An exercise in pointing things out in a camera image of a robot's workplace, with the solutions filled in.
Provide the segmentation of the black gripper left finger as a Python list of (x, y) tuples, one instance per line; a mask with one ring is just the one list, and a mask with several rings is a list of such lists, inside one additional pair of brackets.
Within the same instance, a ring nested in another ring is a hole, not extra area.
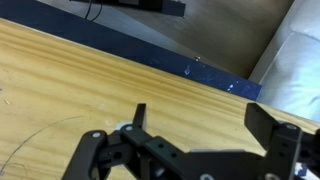
[(131, 124), (121, 128), (121, 140), (130, 146), (126, 166), (142, 167), (154, 162), (162, 167), (184, 167), (187, 155), (160, 136), (146, 131), (146, 105), (138, 104)]

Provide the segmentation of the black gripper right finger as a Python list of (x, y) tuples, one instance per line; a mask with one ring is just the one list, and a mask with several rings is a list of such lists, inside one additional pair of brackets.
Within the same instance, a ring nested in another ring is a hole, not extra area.
[(266, 151), (259, 174), (265, 180), (293, 180), (302, 130), (278, 122), (256, 103), (247, 104), (244, 124)]

